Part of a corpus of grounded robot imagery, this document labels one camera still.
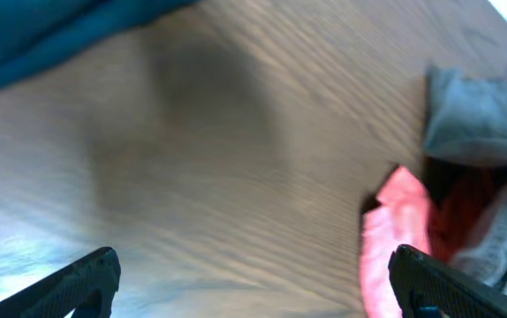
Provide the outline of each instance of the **blue-gray fabric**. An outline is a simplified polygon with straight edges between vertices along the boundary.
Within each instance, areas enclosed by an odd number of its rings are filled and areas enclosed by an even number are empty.
[[[0,87],[196,0],[0,0]]]
[[[507,81],[432,69],[429,111],[427,155],[469,166],[507,165]]]

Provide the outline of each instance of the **wooden floor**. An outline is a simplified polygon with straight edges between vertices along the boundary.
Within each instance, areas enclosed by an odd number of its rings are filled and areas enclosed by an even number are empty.
[[[420,173],[425,70],[507,76],[485,0],[206,0],[0,91],[0,300],[98,246],[113,317],[361,317],[359,206]]]

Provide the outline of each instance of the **brown wood surface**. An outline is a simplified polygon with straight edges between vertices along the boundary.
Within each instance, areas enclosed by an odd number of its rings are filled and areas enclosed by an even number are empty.
[[[425,70],[507,75],[485,0],[207,0],[0,91],[0,299],[98,246],[114,317],[361,317],[359,205],[420,172]]]

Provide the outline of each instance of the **wooden table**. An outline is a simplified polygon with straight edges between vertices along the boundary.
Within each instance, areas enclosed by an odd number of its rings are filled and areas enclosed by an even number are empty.
[[[425,70],[507,75],[485,0],[207,0],[0,91],[0,299],[98,246],[114,317],[361,317],[359,206],[420,172]]]

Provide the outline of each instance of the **dark blue cloth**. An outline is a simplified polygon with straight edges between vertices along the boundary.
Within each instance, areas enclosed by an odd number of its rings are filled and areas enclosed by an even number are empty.
[[[0,0],[0,87],[196,0]]]

